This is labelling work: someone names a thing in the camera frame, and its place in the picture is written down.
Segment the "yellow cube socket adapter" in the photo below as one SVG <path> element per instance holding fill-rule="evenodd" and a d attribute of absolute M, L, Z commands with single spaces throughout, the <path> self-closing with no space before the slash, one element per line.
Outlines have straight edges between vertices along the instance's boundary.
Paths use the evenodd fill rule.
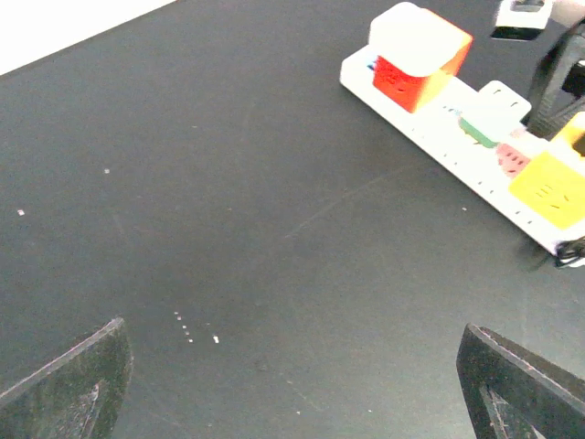
<path fill-rule="evenodd" d="M 510 194 L 560 230 L 584 220 L 584 113 L 578 112 L 508 186 Z"/>

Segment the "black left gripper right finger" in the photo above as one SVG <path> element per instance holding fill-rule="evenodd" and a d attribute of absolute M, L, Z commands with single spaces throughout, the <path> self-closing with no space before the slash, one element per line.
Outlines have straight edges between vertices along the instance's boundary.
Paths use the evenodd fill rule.
<path fill-rule="evenodd" d="M 468 324 L 456 369 L 477 438 L 582 438 L 584 380 Z"/>

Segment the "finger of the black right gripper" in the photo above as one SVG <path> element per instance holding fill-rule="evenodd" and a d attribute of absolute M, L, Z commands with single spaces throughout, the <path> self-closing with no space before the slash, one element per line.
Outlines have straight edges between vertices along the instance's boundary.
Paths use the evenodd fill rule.
<path fill-rule="evenodd" d="M 538 63 L 526 98 L 531 109 L 523 119 L 534 136 L 551 140 L 584 110 L 582 60 L 584 36 L 565 34 Z"/>

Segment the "green plug adapter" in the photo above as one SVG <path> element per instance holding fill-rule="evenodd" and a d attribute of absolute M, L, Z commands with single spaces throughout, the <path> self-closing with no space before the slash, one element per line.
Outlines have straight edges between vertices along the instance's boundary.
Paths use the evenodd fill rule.
<path fill-rule="evenodd" d="M 492 138 L 490 138 L 487 134 L 477 128 L 475 125 L 470 123 L 467 119 L 460 117 L 459 118 L 459 127 L 463 130 L 463 132 L 469 136 L 471 136 L 474 140 L 476 145 L 481 145 L 485 148 L 492 149 L 498 145 L 498 142 Z"/>

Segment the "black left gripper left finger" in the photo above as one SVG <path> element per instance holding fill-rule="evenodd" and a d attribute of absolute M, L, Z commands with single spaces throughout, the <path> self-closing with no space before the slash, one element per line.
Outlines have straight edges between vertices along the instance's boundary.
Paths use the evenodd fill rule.
<path fill-rule="evenodd" d="M 3 438 L 110 438 L 133 353 L 118 316 L 1 391 Z"/>

